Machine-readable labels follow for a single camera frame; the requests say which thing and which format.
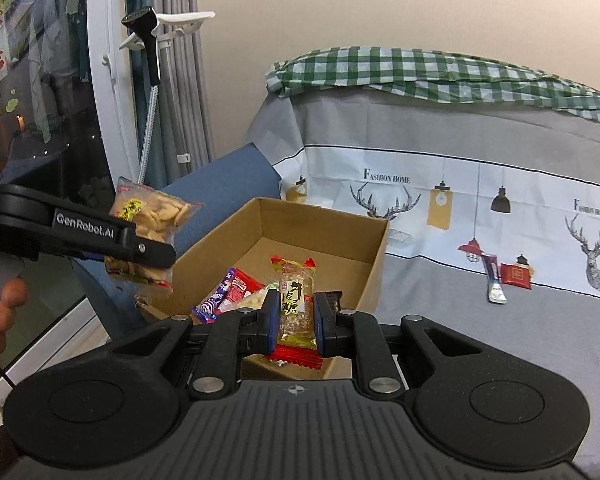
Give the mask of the red-yellow nougat candy packet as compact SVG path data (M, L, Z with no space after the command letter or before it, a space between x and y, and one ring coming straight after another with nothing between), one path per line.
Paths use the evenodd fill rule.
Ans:
M314 327L315 262L279 256L271 262L278 277L280 309L276 347L270 359L320 370L323 358L317 350Z

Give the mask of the purple snack bar packet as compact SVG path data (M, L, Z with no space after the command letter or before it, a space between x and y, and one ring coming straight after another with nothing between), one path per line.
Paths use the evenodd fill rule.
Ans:
M194 318L202 324L213 323L216 320L219 307L230 291L230 286L233 284L235 272L235 268L229 268L224 278L215 286L215 289L200 304L190 309L190 313Z

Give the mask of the brown cardboard box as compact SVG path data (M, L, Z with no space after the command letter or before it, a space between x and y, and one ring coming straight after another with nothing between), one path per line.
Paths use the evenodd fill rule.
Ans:
M163 320L204 300L230 268L267 285L282 257L316 265L314 289L342 292L341 307L372 313L378 307L389 222L363 214L254 198L197 240L173 267L170 296L140 308L149 321Z

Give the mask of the clear bag of crackers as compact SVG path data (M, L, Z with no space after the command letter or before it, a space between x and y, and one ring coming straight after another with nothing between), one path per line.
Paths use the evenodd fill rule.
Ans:
M110 214L135 224L136 239L172 245L174 237L193 216L204 208L202 203L154 190L147 185L120 177ZM172 266L152 268L147 264L106 257L106 272L119 281L131 282L149 295L170 295L173 290Z

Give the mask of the purple silver wrapper packet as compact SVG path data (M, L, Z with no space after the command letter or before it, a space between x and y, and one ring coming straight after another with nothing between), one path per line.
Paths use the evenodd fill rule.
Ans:
M486 288L486 298L490 304L506 304L507 298L502 289L500 266L496 255L486 254L481 255L484 270L486 270L486 280L488 287Z

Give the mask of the red square snack packet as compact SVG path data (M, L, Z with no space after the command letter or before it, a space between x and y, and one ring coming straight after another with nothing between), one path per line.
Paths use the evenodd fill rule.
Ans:
M532 289L531 278L532 272L530 266L524 264L508 264L500 265L501 282L505 285L512 285L524 289Z

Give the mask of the dark brown chocolate bar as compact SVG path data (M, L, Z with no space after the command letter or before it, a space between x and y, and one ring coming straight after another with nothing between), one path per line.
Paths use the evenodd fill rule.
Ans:
M329 304L329 307L334 312L341 311L342 295L343 295L343 292L341 290L332 290L331 292L325 292L325 296L326 296L327 302Z

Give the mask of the pale cracker pack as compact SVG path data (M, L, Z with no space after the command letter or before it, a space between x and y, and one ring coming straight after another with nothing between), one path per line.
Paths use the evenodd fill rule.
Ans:
M268 284L255 292L250 292L250 294L242 297L242 299L239 299L236 302L229 302L225 307L222 307L222 312L234 311L240 308L259 310L270 290L279 290L278 284Z

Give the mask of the red wafer bar packet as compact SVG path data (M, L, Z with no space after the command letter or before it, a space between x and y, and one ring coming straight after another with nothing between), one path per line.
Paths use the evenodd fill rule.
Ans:
M264 289L261 282L238 268L230 268L227 274L230 277L230 284L220 304L215 308L215 314L237 309L242 300Z

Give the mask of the grey curtain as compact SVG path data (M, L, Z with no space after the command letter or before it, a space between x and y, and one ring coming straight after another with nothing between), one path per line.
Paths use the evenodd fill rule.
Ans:
M152 6L159 13L198 10L198 0L125 0L129 12ZM201 40L194 32L160 52L162 81L145 182L163 188L215 159Z

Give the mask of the green checkered cloth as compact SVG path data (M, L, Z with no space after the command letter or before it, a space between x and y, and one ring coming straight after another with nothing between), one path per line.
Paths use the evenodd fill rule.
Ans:
M333 47L274 63L268 92L366 88L438 104L520 104L600 124L600 90L535 68L436 50Z

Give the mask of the white door frame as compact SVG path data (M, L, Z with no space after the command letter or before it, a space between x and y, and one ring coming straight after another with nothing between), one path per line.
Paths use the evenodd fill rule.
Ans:
M88 54L97 118L111 179L140 170L130 55L120 44L125 0L86 0Z

